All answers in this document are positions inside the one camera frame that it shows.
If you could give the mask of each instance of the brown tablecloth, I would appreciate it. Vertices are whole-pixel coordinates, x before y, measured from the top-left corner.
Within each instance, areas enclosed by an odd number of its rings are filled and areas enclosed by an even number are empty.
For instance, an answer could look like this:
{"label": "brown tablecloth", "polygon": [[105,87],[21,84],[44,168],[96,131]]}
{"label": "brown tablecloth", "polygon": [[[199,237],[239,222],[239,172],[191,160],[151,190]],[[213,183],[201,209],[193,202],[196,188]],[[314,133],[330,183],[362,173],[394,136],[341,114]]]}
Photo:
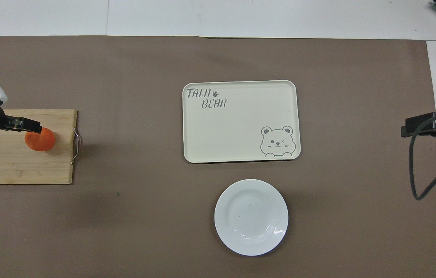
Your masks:
{"label": "brown tablecloth", "polygon": [[[190,164],[182,88],[287,79],[292,161]],[[426,43],[358,39],[0,37],[4,108],[75,108],[72,185],[0,185],[0,277],[436,277],[436,188],[408,179],[405,118],[434,111]],[[436,139],[419,138],[419,188]],[[213,213],[230,184],[281,192],[283,241],[244,257]]]}

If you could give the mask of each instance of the black cable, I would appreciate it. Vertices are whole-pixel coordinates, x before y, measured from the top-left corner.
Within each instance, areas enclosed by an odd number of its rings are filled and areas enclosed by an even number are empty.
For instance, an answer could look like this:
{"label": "black cable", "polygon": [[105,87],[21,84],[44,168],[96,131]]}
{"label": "black cable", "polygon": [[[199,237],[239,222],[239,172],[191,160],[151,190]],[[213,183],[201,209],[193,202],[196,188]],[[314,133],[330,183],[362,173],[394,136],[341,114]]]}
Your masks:
{"label": "black cable", "polygon": [[427,119],[426,121],[423,121],[414,131],[412,134],[412,139],[410,140],[410,149],[409,149],[409,158],[408,158],[408,164],[409,164],[409,170],[410,170],[410,185],[412,187],[412,194],[414,194],[414,198],[417,200],[421,200],[429,193],[429,191],[436,185],[436,177],[431,181],[431,183],[424,189],[422,194],[420,196],[417,195],[417,191],[415,189],[415,181],[414,181],[414,143],[415,139],[419,135],[419,133],[422,131],[422,129],[432,123],[436,120],[436,116]]}

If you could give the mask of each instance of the bear drawing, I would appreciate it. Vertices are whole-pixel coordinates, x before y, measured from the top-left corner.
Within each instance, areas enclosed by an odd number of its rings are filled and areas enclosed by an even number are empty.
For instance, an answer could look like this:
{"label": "bear drawing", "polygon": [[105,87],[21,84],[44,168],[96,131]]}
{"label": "bear drawing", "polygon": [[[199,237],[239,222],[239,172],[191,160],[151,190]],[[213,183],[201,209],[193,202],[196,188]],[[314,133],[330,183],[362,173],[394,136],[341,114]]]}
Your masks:
{"label": "bear drawing", "polygon": [[282,129],[271,129],[263,127],[261,151],[266,157],[289,157],[295,151],[296,145],[292,138],[293,130],[286,125]]}

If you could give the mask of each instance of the round white plate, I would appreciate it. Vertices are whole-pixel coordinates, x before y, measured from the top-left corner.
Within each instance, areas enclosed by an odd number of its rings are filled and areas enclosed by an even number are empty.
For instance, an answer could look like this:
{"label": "round white plate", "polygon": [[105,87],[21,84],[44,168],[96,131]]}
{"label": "round white plate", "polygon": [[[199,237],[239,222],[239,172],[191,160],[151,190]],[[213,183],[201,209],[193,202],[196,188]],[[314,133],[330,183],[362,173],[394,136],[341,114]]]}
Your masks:
{"label": "round white plate", "polygon": [[238,181],[225,189],[216,203],[218,236],[241,255],[257,256],[271,251],[283,239],[287,226],[285,200],[264,181]]}

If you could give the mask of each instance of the white table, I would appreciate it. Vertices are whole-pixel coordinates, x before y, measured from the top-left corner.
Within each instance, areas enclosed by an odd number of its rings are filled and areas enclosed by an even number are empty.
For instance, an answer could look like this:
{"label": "white table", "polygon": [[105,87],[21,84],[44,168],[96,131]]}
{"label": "white table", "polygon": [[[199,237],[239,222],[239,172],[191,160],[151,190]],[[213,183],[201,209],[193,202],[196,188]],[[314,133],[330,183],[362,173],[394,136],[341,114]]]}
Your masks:
{"label": "white table", "polygon": [[436,102],[430,0],[0,1],[0,36],[45,35],[422,39]]}

